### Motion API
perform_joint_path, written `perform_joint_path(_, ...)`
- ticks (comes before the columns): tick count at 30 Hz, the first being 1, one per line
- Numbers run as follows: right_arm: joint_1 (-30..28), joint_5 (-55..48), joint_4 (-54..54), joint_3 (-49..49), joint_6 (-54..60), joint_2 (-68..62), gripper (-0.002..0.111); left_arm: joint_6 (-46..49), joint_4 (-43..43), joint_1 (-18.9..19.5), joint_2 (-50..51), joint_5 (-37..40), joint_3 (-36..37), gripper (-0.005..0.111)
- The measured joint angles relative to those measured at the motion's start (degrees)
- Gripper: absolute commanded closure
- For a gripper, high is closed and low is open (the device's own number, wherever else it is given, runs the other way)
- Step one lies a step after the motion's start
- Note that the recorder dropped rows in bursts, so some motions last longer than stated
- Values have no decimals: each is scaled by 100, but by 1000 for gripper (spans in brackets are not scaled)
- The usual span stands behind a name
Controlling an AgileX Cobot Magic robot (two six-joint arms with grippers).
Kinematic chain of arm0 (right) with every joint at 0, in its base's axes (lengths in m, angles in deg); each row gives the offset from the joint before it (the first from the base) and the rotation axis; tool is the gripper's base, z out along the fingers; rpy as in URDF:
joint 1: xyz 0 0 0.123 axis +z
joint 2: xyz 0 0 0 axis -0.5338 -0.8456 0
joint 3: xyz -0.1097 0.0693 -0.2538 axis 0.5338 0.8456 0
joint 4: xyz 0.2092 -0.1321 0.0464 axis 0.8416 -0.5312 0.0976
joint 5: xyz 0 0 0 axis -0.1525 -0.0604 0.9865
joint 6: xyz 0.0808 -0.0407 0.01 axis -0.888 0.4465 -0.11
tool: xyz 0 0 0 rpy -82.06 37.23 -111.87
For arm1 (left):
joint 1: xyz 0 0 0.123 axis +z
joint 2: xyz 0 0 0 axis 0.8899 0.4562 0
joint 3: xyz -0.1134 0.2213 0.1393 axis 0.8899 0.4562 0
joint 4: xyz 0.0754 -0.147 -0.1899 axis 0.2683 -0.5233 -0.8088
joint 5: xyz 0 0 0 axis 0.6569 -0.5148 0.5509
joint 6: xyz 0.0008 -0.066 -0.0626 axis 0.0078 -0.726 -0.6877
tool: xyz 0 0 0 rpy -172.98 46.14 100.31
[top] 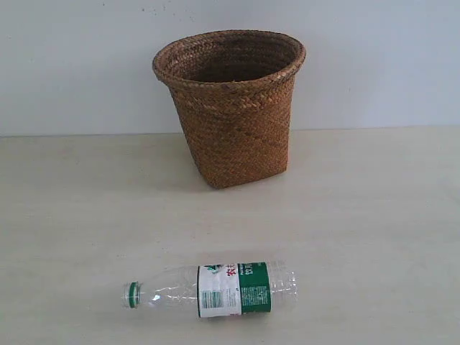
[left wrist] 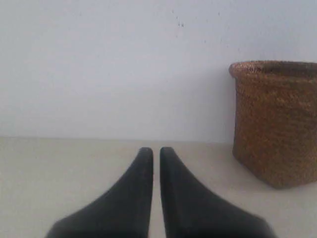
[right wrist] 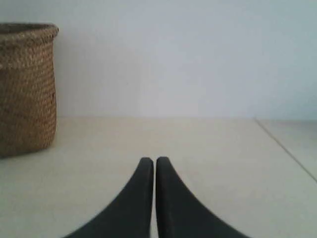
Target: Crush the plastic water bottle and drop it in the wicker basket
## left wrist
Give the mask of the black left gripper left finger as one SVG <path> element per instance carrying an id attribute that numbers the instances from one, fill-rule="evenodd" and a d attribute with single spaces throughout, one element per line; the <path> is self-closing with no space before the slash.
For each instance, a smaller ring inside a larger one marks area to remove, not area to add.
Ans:
<path id="1" fill-rule="evenodd" d="M 151 148 L 140 148 L 120 179 L 79 211 L 57 221 L 48 238 L 147 238 L 153 195 Z"/>

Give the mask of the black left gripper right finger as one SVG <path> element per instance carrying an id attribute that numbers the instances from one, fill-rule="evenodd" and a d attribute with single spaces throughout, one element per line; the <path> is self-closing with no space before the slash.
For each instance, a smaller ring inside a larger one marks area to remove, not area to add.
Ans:
<path id="1" fill-rule="evenodd" d="M 171 147 L 160 150 L 160 191 L 168 238 L 270 238 L 269 224 L 207 189 Z"/>

